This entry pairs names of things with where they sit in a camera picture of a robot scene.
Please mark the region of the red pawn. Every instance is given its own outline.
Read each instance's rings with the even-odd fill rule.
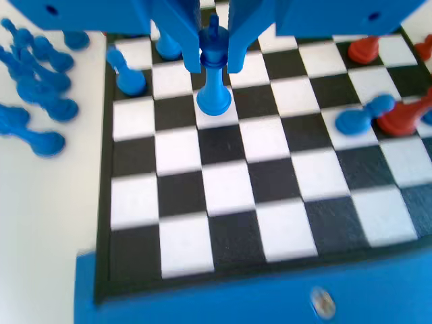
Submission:
[[[415,44],[417,53],[423,61],[427,61],[432,55],[432,34],[427,35],[424,43]]]
[[[420,118],[431,108],[432,87],[425,97],[415,103],[397,103],[392,111],[377,119],[378,126],[393,136],[410,135],[415,132]]]
[[[359,64],[369,64],[378,57],[378,36],[369,36],[351,43],[348,48],[350,59]]]

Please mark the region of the captured chess piece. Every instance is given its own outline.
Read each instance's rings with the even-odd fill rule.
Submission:
[[[199,90],[196,102],[210,116],[225,113],[231,104],[231,94],[222,82],[222,69],[228,61],[228,31],[219,26],[219,17],[212,13],[210,26],[202,29],[200,39],[201,64],[206,69],[205,85]]]
[[[65,44],[73,51],[81,51],[88,47],[90,39],[85,32],[63,32]]]
[[[24,65],[15,59],[12,53],[5,51],[2,46],[0,46],[0,61],[7,66],[9,75],[15,81],[18,81],[22,76],[34,77],[34,72],[31,67]]]
[[[24,65],[31,67],[42,81],[50,84],[55,90],[64,92],[70,88],[71,80],[68,76],[62,73],[52,72],[39,65],[36,59],[26,49],[20,51],[20,61]]]
[[[348,48],[349,58],[359,64],[369,64],[378,57],[379,37],[369,36],[351,43]]]
[[[178,59],[182,54],[180,45],[166,31],[159,29],[159,32],[161,37],[156,43],[156,50],[159,55],[167,61]]]
[[[60,98],[59,93],[43,81],[22,77],[18,80],[17,92],[22,100],[40,105],[51,119],[58,122],[68,122],[78,114],[75,101]]]
[[[432,109],[432,87],[427,95],[414,103],[397,103],[392,111],[380,117],[378,126],[393,136],[411,135],[415,132],[420,118]]]
[[[432,34],[427,35],[424,43],[415,44],[415,49],[423,61],[427,61],[432,56]]]
[[[335,121],[337,130],[348,136],[365,133],[371,128],[372,119],[391,111],[396,102],[389,94],[383,94],[372,99],[362,110],[345,110],[338,115]]]
[[[107,61],[113,70],[118,72],[117,86],[130,96],[137,96],[146,89],[146,78],[141,71],[131,70],[126,64],[122,52],[115,47],[107,51]]]
[[[48,56],[48,61],[57,72],[64,73],[74,66],[74,59],[67,53],[56,51],[49,40],[44,36],[34,38],[34,46],[40,53]]]

